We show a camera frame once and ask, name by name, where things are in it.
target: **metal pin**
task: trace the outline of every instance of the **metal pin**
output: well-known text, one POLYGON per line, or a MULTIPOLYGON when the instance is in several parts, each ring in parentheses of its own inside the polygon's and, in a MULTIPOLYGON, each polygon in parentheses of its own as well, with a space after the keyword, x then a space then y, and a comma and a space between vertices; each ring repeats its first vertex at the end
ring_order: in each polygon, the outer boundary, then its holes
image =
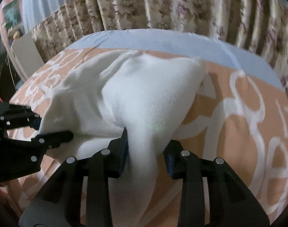
POLYGON ((224 164, 224 160, 223 160, 222 158, 216 158, 216 159, 215 159, 215 162, 216 162, 217 164, 219 164, 219 165, 224 164))
POLYGON ((66 162, 68 164, 71 164, 71 163, 75 162, 75 158, 74 157, 69 157, 69 158, 66 159, 66 162))
POLYGON ((108 155, 108 154, 110 154, 110 150, 109 149, 103 149, 102 151, 101 151, 101 154, 102 155, 108 155))
POLYGON ((190 152, 189 152, 188 150, 183 150, 183 151, 181 152, 181 155, 182 155, 182 156, 189 156, 189 155, 190 155, 190 152))
POLYGON ((30 159, 31 159, 32 162, 36 162, 37 161, 37 157, 35 157, 35 156, 31 156, 30 159))

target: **floral curtain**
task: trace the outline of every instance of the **floral curtain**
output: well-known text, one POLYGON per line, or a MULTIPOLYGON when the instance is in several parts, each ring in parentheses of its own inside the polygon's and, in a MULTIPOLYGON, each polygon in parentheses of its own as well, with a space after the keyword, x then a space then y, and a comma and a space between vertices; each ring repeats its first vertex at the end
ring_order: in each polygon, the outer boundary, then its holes
POLYGON ((46 62, 85 35, 137 28, 197 33, 258 54, 288 94, 288 7, 279 0, 68 0, 31 32, 46 62))

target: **white fabric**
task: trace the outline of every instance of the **white fabric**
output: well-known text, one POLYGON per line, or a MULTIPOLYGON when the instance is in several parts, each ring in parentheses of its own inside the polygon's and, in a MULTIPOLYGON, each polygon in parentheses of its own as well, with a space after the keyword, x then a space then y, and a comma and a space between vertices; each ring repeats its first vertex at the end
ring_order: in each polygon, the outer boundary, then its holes
POLYGON ((199 58, 160 59, 117 50, 90 59, 53 90, 40 133, 75 135, 48 152, 59 162, 91 157, 127 128, 125 171, 109 180, 114 227, 136 226, 142 217, 155 187, 156 156, 186 117, 204 73, 199 58))

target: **bed sheet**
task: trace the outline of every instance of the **bed sheet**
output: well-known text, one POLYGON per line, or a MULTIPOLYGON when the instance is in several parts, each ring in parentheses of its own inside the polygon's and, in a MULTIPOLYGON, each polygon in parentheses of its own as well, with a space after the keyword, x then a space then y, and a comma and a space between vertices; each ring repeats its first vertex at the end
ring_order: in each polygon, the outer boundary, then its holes
MULTIPOLYGON (((162 58, 201 56, 206 60, 208 74, 173 139, 199 157, 223 157, 273 222, 288 203, 288 99, 269 65, 254 54, 190 33, 105 31, 84 37, 48 61, 19 89, 12 102, 30 105, 44 115, 51 89, 87 60, 116 48, 143 50, 162 58)), ((24 128, 10 131, 9 136, 30 140, 32 133, 24 128)), ((138 226, 177 225, 181 182, 168 178, 161 157, 158 163, 155 192, 138 226)), ((40 172, 8 182, 10 204, 18 215, 58 166, 45 157, 40 172)))

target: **white cloth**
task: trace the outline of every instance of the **white cloth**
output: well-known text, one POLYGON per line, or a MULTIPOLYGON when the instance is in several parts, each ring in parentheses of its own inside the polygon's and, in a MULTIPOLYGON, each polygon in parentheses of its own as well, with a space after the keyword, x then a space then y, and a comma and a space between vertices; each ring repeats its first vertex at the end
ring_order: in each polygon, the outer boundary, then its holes
POLYGON ((114 227, 136 226, 155 187, 156 157, 187 115, 205 74, 199 58, 160 59, 141 51, 99 54, 53 90, 40 133, 70 130, 70 143, 48 151, 63 162, 91 157, 128 131, 129 159, 109 180, 114 227))

